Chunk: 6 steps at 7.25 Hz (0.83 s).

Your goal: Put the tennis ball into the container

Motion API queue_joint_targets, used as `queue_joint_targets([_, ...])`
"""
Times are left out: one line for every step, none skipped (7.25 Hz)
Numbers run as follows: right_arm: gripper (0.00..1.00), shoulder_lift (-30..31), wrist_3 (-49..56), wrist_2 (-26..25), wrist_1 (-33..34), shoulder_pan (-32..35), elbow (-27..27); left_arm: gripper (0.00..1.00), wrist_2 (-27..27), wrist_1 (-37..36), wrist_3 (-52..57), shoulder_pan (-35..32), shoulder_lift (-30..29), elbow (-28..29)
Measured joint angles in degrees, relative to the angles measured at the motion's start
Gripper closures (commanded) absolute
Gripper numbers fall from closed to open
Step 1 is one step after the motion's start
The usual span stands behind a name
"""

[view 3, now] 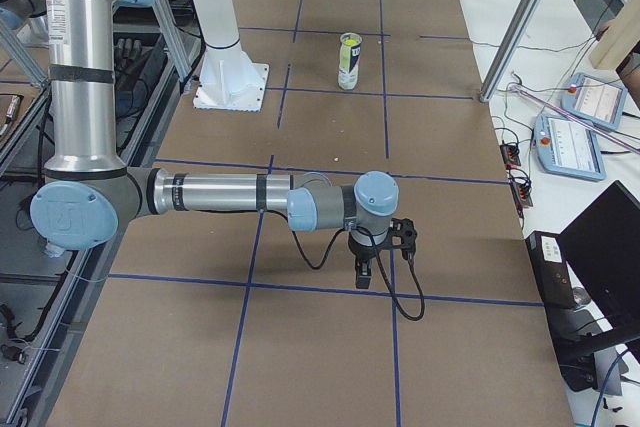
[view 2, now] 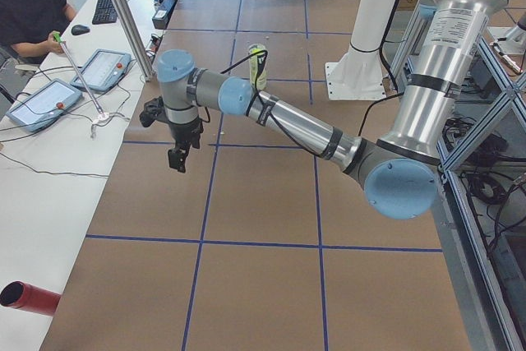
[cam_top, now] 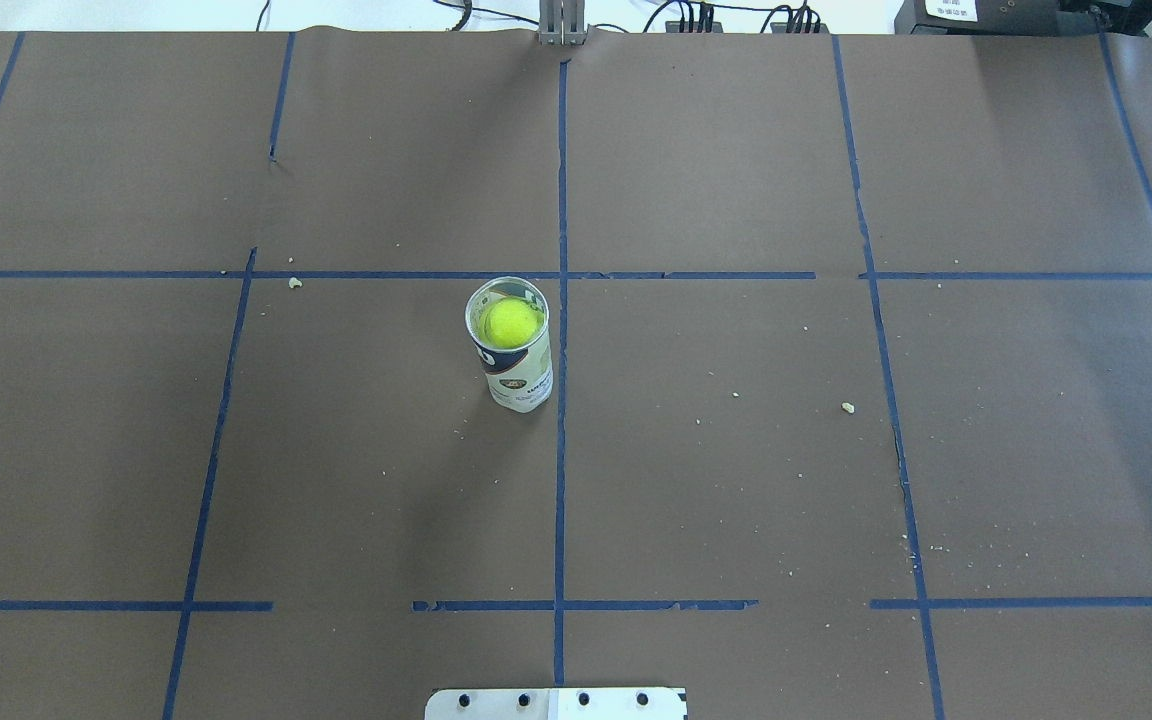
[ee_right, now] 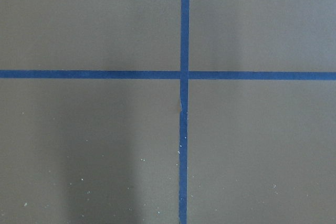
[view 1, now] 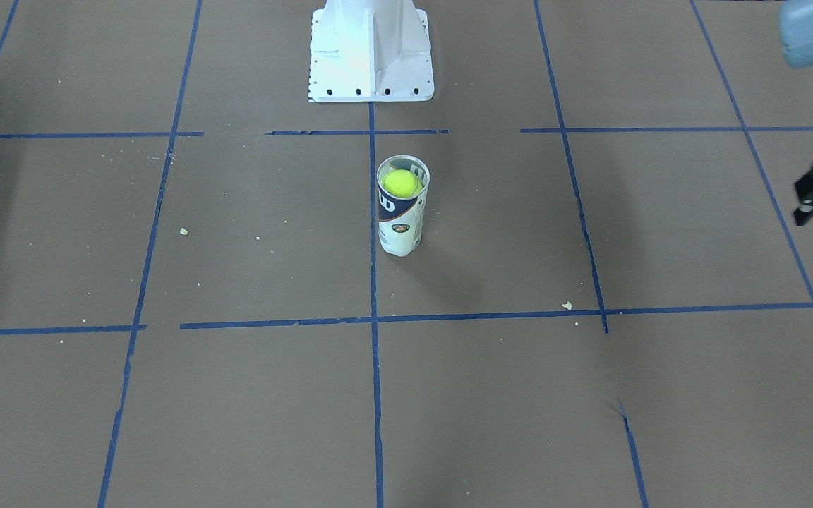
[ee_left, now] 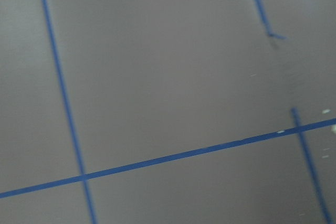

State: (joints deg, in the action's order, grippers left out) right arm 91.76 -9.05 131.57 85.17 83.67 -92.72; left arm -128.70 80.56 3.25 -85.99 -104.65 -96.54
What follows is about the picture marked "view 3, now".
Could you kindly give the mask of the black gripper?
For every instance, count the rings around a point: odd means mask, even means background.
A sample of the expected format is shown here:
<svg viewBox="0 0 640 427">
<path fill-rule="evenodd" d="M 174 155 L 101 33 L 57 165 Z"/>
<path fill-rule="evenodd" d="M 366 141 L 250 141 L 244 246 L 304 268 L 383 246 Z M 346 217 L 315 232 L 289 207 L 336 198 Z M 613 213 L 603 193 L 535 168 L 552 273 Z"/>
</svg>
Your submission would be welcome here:
<svg viewBox="0 0 640 427">
<path fill-rule="evenodd" d="M 348 247 L 355 258 L 355 287 L 357 289 L 370 288 L 372 278 L 370 261 L 375 257 L 375 249 L 381 248 L 386 238 L 386 233 L 380 233 L 373 237 L 356 230 L 349 233 Z"/>
</svg>

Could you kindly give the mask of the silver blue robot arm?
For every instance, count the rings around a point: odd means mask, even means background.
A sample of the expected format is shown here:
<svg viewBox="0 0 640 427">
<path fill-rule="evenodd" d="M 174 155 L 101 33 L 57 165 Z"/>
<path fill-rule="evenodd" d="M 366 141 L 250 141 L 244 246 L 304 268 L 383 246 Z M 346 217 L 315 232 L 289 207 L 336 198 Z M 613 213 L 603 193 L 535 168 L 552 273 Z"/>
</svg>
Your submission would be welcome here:
<svg viewBox="0 0 640 427">
<path fill-rule="evenodd" d="M 272 212 L 294 233 L 347 233 L 356 285 L 372 263 L 398 246 L 399 189 L 372 171 L 337 186 L 316 173 L 171 174 L 130 167 L 116 151 L 113 13 L 118 0 L 46 0 L 54 154 L 31 200 L 41 236 L 66 250 L 109 241 L 132 220 L 169 211 Z"/>
</svg>

